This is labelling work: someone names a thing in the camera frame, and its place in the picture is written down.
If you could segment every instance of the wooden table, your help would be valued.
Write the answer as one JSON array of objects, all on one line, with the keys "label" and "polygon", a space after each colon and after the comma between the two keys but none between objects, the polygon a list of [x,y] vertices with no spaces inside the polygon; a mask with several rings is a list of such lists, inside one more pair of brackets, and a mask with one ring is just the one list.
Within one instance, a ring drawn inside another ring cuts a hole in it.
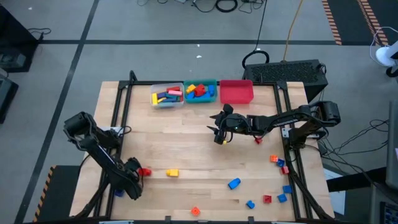
[{"label": "wooden table", "polygon": [[[103,82],[95,121],[98,126],[111,124],[118,82]],[[125,135],[121,159],[139,159],[143,167],[152,169],[152,176],[144,178],[144,191],[138,200],[115,197],[113,220],[236,220],[294,221],[291,196],[279,203],[277,195],[288,185],[287,175],[281,173],[269,156],[284,157],[279,128],[267,134],[257,145],[250,136],[235,134],[233,141],[220,146],[213,142],[214,135],[206,125],[215,126],[209,116],[218,114],[223,105],[216,103],[185,104],[181,108],[155,110],[149,103],[150,86],[133,86],[127,125],[132,133]],[[302,83],[288,83],[292,108],[307,104]],[[280,92],[282,107],[283,93]],[[274,115],[274,92],[271,86],[254,86],[254,99],[249,105],[233,105],[234,112],[243,115]],[[316,146],[315,140],[307,144]],[[313,148],[301,150],[303,168],[309,191],[331,216],[331,207],[325,175],[319,152]],[[180,169],[178,178],[166,176],[166,169]],[[70,215],[77,214],[98,188],[101,168],[88,159],[81,169]],[[230,190],[228,182],[239,177],[238,188]],[[105,214],[108,190],[104,194],[101,214]],[[305,217],[302,194],[297,188],[300,213]],[[263,195],[271,195],[272,203],[264,204]],[[252,200],[256,207],[245,205]],[[190,210],[198,207],[199,217]]]}]

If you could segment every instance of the yellow block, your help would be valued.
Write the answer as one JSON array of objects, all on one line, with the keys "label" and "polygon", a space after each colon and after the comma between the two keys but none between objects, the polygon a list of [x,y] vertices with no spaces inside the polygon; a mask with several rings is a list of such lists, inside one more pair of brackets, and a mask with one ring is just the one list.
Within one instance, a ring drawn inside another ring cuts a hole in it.
[{"label": "yellow block", "polygon": [[166,174],[167,174],[169,177],[178,177],[178,169],[169,169],[169,170],[166,170]]},{"label": "yellow block", "polygon": [[157,104],[157,93],[152,94],[152,104],[156,105]]},{"label": "yellow block", "polygon": [[162,102],[162,101],[164,101],[166,99],[167,99],[166,97],[163,97],[163,98],[158,99],[157,102],[160,103],[160,102]]},{"label": "yellow block", "polygon": [[190,86],[188,86],[188,88],[186,90],[187,94],[191,93],[195,88],[196,88],[196,86],[194,84],[191,84]]}]

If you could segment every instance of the orange toy piece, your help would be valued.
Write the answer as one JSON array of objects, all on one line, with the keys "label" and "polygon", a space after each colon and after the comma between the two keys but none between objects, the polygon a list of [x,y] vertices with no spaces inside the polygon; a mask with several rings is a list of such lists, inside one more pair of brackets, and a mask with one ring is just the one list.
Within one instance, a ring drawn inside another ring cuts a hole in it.
[{"label": "orange toy piece", "polygon": [[271,156],[269,157],[269,160],[270,160],[271,162],[278,162],[278,157],[277,157],[276,155],[271,155]]},{"label": "orange toy piece", "polygon": [[194,208],[191,210],[191,213],[192,213],[192,215],[194,215],[194,216],[198,216],[198,215],[200,214],[200,210],[199,210],[199,208],[194,207]]}]

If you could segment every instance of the toy block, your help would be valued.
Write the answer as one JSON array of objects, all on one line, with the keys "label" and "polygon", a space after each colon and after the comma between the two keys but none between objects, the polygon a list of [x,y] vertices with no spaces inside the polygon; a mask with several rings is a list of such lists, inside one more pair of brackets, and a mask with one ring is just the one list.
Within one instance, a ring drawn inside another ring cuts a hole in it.
[{"label": "toy block", "polygon": [[283,186],[282,189],[284,190],[285,194],[291,194],[292,193],[292,187],[290,185]]},{"label": "toy block", "polygon": [[123,195],[124,195],[124,190],[122,189],[122,190],[115,190],[114,191],[114,195],[115,196],[118,196],[118,197],[123,197]]},{"label": "toy block", "polygon": [[272,197],[270,195],[264,195],[262,196],[262,200],[264,201],[264,203],[271,203]]},{"label": "toy block", "polygon": [[168,92],[168,94],[169,94],[169,95],[172,95],[172,96],[182,96],[182,92],[181,92],[181,91],[170,90],[170,91]]},{"label": "toy block", "polygon": [[203,96],[206,93],[205,86],[203,84],[199,84],[195,90],[195,96]]},{"label": "toy block", "polygon": [[254,139],[254,142],[257,144],[261,144],[262,143],[262,139]]},{"label": "toy block", "polygon": [[157,93],[152,94],[152,104],[156,105],[157,104]]},{"label": "toy block", "polygon": [[200,210],[197,207],[194,207],[193,209],[191,209],[191,213],[194,216],[198,216],[200,214]]},{"label": "toy block", "polygon": [[157,98],[158,98],[158,99],[163,98],[163,97],[166,97],[166,92],[158,93],[158,94],[157,94]]},{"label": "toy block", "polygon": [[144,177],[147,177],[152,174],[152,171],[150,169],[142,168],[142,169],[138,169],[138,174],[143,175]]},{"label": "toy block", "polygon": [[191,92],[190,94],[187,95],[187,99],[194,99],[195,93]]},{"label": "toy block", "polygon": [[169,177],[178,177],[178,169],[168,169],[166,170],[166,174]]},{"label": "toy block", "polygon": [[161,99],[158,99],[157,102],[160,103],[160,102],[162,102],[162,101],[164,101],[164,100],[166,100],[166,99],[167,99],[166,97],[163,97],[163,98],[161,98]]},{"label": "toy block", "polygon": [[270,160],[271,162],[278,162],[278,157],[277,157],[276,155],[271,155],[271,156],[269,157],[269,160]]},{"label": "toy block", "polygon": [[283,174],[288,174],[289,173],[289,168],[287,168],[286,166],[282,167],[282,173]]},{"label": "toy block", "polygon": [[185,90],[186,93],[191,93],[193,90],[195,90],[196,86],[194,84],[191,84],[188,86],[187,90]]},{"label": "toy block", "polygon": [[215,93],[214,85],[208,85],[208,91],[210,93],[210,96],[214,96]]},{"label": "toy block", "polygon": [[233,179],[228,186],[230,187],[231,190],[235,189],[239,184],[241,183],[241,179],[235,178]]},{"label": "toy block", "polygon": [[167,88],[167,89],[166,89],[166,91],[170,91],[170,90],[173,90],[173,91],[181,91],[179,86],[170,87],[170,88]]},{"label": "toy block", "polygon": [[285,194],[278,195],[278,200],[280,203],[284,203],[287,201],[287,197]]},{"label": "toy block", "polygon": [[283,166],[285,165],[285,161],[284,161],[283,159],[278,159],[278,162],[276,162],[276,164],[277,164],[279,167],[283,167]]},{"label": "toy block", "polygon": [[254,204],[251,200],[248,200],[248,202],[246,202],[246,205],[247,205],[250,209],[254,209],[254,207],[256,206],[256,204]]}]

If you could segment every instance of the blue lego brick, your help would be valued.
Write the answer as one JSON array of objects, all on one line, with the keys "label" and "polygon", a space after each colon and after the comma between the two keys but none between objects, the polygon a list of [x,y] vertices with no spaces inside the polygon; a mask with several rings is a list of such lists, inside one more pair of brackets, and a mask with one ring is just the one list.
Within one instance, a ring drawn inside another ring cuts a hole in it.
[{"label": "blue lego brick", "polygon": [[287,201],[287,197],[285,194],[278,195],[278,200],[280,203],[284,203]]},{"label": "blue lego brick", "polygon": [[235,178],[233,179],[228,186],[230,187],[231,190],[235,189],[239,184],[241,183],[241,179]]},{"label": "blue lego brick", "polygon": [[282,189],[284,190],[285,194],[291,194],[292,193],[292,187],[290,185],[283,186]]},{"label": "blue lego brick", "polygon": [[251,200],[248,200],[248,202],[246,202],[246,205],[247,205],[250,209],[254,209],[254,207],[256,206],[256,204],[254,204]]},{"label": "blue lego brick", "polygon": [[115,194],[115,196],[123,197],[123,195],[124,195],[124,190],[115,190],[115,191],[114,191],[114,194]]},{"label": "blue lego brick", "polygon": [[194,99],[194,97],[195,97],[195,93],[193,91],[187,95],[187,99]]},{"label": "blue lego brick", "polygon": [[283,166],[285,165],[285,161],[284,161],[283,159],[278,159],[278,162],[276,162],[276,164],[277,164],[279,167],[283,167]]},{"label": "blue lego brick", "polygon": [[163,98],[163,97],[166,97],[166,92],[158,93],[158,94],[157,94],[157,98],[158,98],[158,99]]},{"label": "blue lego brick", "polygon": [[210,96],[214,96],[214,85],[208,85]]}]

